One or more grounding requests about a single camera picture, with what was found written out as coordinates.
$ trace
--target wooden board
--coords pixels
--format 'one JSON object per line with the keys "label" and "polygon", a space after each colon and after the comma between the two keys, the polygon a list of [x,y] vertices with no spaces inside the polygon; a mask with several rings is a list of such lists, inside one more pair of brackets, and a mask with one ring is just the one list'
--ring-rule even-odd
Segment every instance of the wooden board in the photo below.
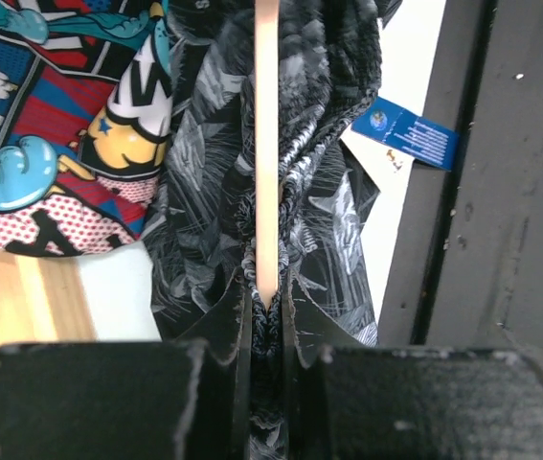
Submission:
{"label": "wooden board", "polygon": [[0,251],[0,345],[95,338],[75,259]]}

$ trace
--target red polka dot pattern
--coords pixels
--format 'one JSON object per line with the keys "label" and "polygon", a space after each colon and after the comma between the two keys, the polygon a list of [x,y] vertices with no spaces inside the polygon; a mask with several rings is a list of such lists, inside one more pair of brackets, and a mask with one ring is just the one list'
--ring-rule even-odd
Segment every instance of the red polka dot pattern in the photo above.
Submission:
{"label": "red polka dot pattern", "polygon": [[[112,246],[107,237],[116,235],[122,244],[134,242],[123,227],[110,218],[84,206],[76,198],[52,195],[28,208],[11,214],[0,214],[0,248],[13,241],[32,244],[39,233],[39,227],[31,218],[37,210],[45,210],[58,224],[58,230],[83,254],[100,254],[110,251]],[[46,249],[57,255],[62,252],[50,242]]]}
{"label": "red polka dot pattern", "polygon": [[112,193],[119,191],[117,195],[127,199],[131,203],[144,203],[148,205],[156,194],[158,176],[133,182],[123,182],[98,176],[97,182]]}

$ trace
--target blue label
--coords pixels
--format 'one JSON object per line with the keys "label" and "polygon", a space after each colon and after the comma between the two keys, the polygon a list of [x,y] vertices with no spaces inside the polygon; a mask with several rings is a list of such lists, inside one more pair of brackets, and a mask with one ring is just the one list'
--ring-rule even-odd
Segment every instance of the blue label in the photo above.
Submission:
{"label": "blue label", "polygon": [[377,98],[351,128],[428,165],[452,170],[459,135],[395,103]]}

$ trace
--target wooden cutting board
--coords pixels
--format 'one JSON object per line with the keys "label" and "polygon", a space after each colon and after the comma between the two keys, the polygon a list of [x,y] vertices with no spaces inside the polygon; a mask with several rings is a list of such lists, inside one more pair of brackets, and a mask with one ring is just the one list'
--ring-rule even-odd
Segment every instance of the wooden cutting board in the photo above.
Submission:
{"label": "wooden cutting board", "polygon": [[0,251],[0,345],[95,338],[75,259]]}

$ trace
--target blue star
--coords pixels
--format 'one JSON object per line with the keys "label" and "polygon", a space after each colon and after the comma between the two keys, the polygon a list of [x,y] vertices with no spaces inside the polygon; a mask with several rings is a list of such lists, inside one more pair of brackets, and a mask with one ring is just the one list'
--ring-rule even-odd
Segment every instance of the blue star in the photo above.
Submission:
{"label": "blue star", "polygon": [[99,120],[99,131],[102,132],[105,136],[107,135],[107,131],[111,129],[111,126],[107,123],[107,120],[105,117],[102,117]]}

